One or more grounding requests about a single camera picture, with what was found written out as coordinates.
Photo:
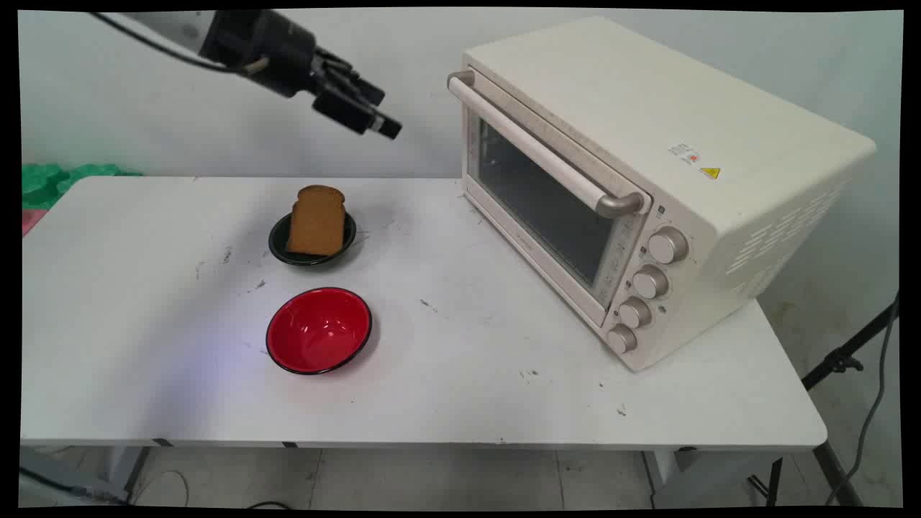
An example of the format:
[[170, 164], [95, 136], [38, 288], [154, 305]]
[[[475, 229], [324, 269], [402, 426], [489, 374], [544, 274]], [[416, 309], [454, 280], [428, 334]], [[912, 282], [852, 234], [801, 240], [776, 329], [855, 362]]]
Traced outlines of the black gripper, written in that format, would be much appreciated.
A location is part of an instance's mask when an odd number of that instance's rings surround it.
[[356, 134], [395, 139], [404, 127], [379, 111], [385, 91], [277, 11], [217, 10], [200, 56], [285, 98], [309, 92], [316, 112]]

